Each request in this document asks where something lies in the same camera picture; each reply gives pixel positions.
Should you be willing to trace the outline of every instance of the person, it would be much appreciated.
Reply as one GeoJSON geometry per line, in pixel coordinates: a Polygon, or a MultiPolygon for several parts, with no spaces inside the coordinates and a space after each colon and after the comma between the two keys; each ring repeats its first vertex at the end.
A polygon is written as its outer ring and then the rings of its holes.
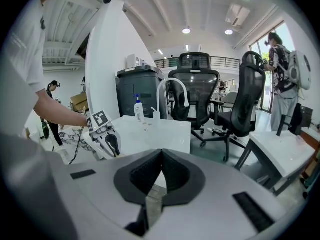
{"type": "Polygon", "coordinates": [[[2,55],[9,59],[18,74],[37,94],[38,101],[34,111],[38,116],[56,125],[86,127],[87,119],[84,115],[56,102],[48,95],[44,86],[42,56],[46,36],[46,1],[29,1],[12,26],[3,45],[2,55]]]}
{"type": "MultiPolygon", "coordinates": [[[[49,96],[51,99],[54,98],[54,97],[52,96],[52,92],[54,92],[54,91],[57,89],[58,86],[59,86],[59,85],[58,85],[58,82],[55,81],[55,80],[48,84],[48,87],[47,87],[47,89],[46,89],[46,93],[48,94],[48,96],[49,96]]],[[[57,124],[55,124],[55,123],[52,123],[52,122],[50,122],[50,121],[48,121],[48,120],[47,120],[47,122],[48,122],[48,124],[49,124],[49,127],[50,127],[50,129],[51,129],[51,131],[52,131],[52,133],[53,133],[53,136],[54,136],[56,142],[57,142],[58,145],[61,147],[61,146],[63,145],[63,143],[62,143],[62,141],[61,141],[61,139],[60,139],[60,136],[59,136],[59,133],[58,133],[58,131],[59,131],[59,125],[57,125],[57,124]]]]}
{"type": "Polygon", "coordinates": [[[225,91],[225,90],[226,90],[226,83],[225,83],[224,81],[222,81],[222,80],[219,80],[219,83],[220,83],[220,85],[219,85],[219,91],[220,91],[220,92],[225,91]]]}
{"type": "Polygon", "coordinates": [[[286,123],[291,122],[298,103],[299,91],[296,84],[290,82],[286,70],[289,68],[290,52],[283,45],[278,34],[272,32],[268,36],[269,63],[265,65],[265,70],[272,71],[273,75],[273,104],[271,112],[271,130],[277,132],[280,126],[282,115],[286,115],[286,123]]]}

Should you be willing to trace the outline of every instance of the white wall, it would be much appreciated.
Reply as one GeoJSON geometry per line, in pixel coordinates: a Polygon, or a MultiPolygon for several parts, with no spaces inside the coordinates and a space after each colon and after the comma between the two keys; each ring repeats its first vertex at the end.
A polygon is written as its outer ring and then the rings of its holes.
{"type": "Polygon", "coordinates": [[[71,97],[81,94],[84,90],[82,80],[85,77],[85,68],[80,68],[74,72],[50,72],[44,74],[44,83],[47,88],[48,84],[56,80],[61,84],[61,87],[57,88],[52,96],[54,99],[58,99],[65,107],[70,106],[71,97]]]}
{"type": "Polygon", "coordinates": [[[294,46],[297,51],[306,55],[311,67],[311,88],[303,90],[305,100],[299,99],[303,106],[313,109],[312,118],[316,123],[320,122],[320,57],[318,51],[308,38],[304,30],[288,14],[284,13],[284,21],[290,31],[294,46]]]}
{"type": "Polygon", "coordinates": [[[210,56],[239,59],[241,54],[232,48],[232,45],[218,35],[202,30],[192,30],[191,34],[183,34],[181,30],[173,30],[170,33],[157,35],[145,41],[149,51],[165,50],[166,48],[185,45],[202,45],[201,51],[210,56]]]}
{"type": "Polygon", "coordinates": [[[104,5],[101,17],[91,33],[86,60],[88,99],[92,113],[104,110],[112,120],[120,117],[116,72],[126,68],[127,57],[136,54],[150,66],[156,66],[144,42],[122,11],[124,2],[113,0],[104,5]]]}

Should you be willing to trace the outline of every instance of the white faucet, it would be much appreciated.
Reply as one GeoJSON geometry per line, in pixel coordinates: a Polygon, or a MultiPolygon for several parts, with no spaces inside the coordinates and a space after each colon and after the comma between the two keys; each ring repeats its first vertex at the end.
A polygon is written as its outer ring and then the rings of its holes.
{"type": "Polygon", "coordinates": [[[183,88],[183,91],[184,91],[184,106],[187,108],[189,107],[189,101],[188,101],[188,93],[187,93],[187,89],[186,89],[186,86],[184,85],[183,82],[181,82],[179,79],[175,79],[175,78],[168,78],[166,80],[163,80],[159,86],[158,86],[158,89],[156,90],[156,107],[157,107],[157,110],[155,110],[153,107],[152,109],[154,110],[153,112],[153,118],[154,119],[157,119],[157,120],[160,120],[160,89],[161,87],[168,81],[175,81],[177,83],[179,83],[182,88],[183,88]]]}

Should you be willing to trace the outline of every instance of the gray pants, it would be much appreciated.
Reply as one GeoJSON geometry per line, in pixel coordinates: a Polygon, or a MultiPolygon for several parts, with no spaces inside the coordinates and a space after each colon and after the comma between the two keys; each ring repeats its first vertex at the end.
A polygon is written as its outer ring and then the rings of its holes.
{"type": "MultiPolygon", "coordinates": [[[[286,115],[285,122],[290,124],[291,117],[294,114],[295,108],[298,103],[298,89],[296,87],[281,93],[280,95],[274,95],[272,114],[271,114],[271,129],[273,132],[277,132],[280,126],[282,115],[286,115]]],[[[287,131],[288,126],[284,125],[283,131],[287,131]]]]}

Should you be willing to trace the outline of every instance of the white backpack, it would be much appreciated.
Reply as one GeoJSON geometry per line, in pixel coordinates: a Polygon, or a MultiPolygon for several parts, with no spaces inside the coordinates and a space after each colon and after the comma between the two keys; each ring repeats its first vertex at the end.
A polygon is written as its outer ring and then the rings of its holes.
{"type": "Polygon", "coordinates": [[[296,84],[299,89],[310,89],[311,68],[307,57],[301,51],[294,50],[290,53],[288,70],[285,70],[280,64],[279,67],[284,70],[290,82],[296,84]]]}

